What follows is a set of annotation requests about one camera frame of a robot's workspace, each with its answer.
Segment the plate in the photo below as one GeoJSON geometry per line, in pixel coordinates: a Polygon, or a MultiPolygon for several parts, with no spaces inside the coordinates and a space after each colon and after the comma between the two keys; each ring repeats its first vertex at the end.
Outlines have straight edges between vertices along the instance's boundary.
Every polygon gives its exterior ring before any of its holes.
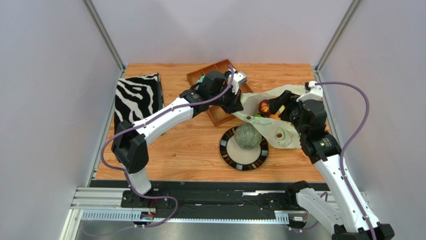
{"type": "Polygon", "coordinates": [[[242,149],[235,141],[235,126],[223,134],[220,139],[219,151],[223,160],[237,170],[254,170],[260,167],[268,157],[268,142],[262,136],[259,146],[253,149],[242,149]]]}

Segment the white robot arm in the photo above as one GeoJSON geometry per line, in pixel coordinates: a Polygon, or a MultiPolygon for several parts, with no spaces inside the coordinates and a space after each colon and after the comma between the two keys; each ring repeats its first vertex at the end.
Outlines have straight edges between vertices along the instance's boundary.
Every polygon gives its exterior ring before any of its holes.
{"type": "MultiPolygon", "coordinates": [[[[243,110],[239,86],[247,81],[247,76],[241,72],[235,72],[233,77],[232,88],[217,101],[207,105],[188,105],[211,99],[226,86],[225,82],[229,80],[230,76],[212,71],[205,76],[201,84],[184,91],[173,103],[161,111],[137,121],[133,125],[128,122],[119,124],[117,132],[133,126],[145,126],[118,137],[114,140],[112,147],[112,151],[126,169],[129,180],[136,191],[145,194],[151,189],[145,169],[149,159],[147,147],[157,137],[173,126],[206,111],[210,105],[221,106],[229,114],[243,110]],[[174,109],[179,105],[188,106],[174,109]],[[169,108],[173,110],[162,114],[169,108]]],[[[296,128],[300,135],[303,152],[324,177],[333,193],[339,211],[319,197],[304,181],[294,183],[287,189],[287,193],[292,197],[295,205],[309,211],[328,230],[333,240],[390,240],[395,235],[392,227],[389,224],[381,224],[378,217],[367,206],[344,159],[344,170],[341,170],[341,148],[336,139],[325,130],[327,113],[324,110],[323,102],[319,100],[323,96],[321,86],[316,85],[315,81],[311,81],[306,83],[305,88],[306,93],[301,96],[291,91],[285,91],[279,97],[269,99],[270,113],[275,114],[284,106],[284,111],[279,117],[283,121],[292,123],[296,128]],[[365,219],[357,201],[362,205],[368,219],[365,219]],[[371,231],[368,220],[374,231],[371,231]]]]}

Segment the green ball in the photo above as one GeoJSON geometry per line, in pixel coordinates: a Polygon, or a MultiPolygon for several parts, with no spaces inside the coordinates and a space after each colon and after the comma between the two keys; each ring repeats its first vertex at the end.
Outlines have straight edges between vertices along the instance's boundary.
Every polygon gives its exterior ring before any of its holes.
{"type": "Polygon", "coordinates": [[[234,138],[242,149],[254,149],[262,141],[261,133],[250,123],[240,125],[235,130],[234,138]]]}

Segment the wooden tabletop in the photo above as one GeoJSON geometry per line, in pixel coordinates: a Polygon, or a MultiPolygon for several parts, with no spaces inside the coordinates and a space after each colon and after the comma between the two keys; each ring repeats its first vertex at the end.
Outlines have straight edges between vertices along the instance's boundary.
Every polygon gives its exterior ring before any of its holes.
{"type": "MultiPolygon", "coordinates": [[[[190,84],[187,73],[205,64],[129,64],[126,78],[159,73],[165,105],[175,100],[190,84]]],[[[286,84],[304,85],[314,80],[309,64],[234,64],[247,74],[255,93],[262,93],[286,84]]],[[[149,147],[146,166],[150,180],[163,181],[244,181],[244,182],[324,182],[323,177],[300,149],[277,149],[269,146],[265,163],[249,171],[236,170],[221,158],[219,142],[230,128],[244,123],[233,119],[213,126],[205,112],[182,122],[158,137],[149,147]]],[[[114,133],[114,121],[108,138],[114,133]]],[[[119,166],[111,145],[106,148],[105,160],[119,166]]],[[[125,179],[122,172],[99,164],[96,179],[125,179]]]]}

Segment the gray wall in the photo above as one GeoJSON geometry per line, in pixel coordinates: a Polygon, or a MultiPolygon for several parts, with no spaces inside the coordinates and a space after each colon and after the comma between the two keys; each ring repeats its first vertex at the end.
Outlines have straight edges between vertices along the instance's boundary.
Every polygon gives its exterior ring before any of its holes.
{"type": "MultiPolygon", "coordinates": [[[[425,239],[426,1],[364,0],[325,65],[324,81],[365,90],[371,112],[347,152],[371,208],[396,240],[425,239]]],[[[326,87],[341,139],[358,127],[363,99],[326,87]]]]}
{"type": "Polygon", "coordinates": [[[317,64],[351,0],[94,0],[125,63],[317,64]]]}
{"type": "Polygon", "coordinates": [[[0,239],[58,239],[119,70],[80,0],[0,2],[0,239]]]}

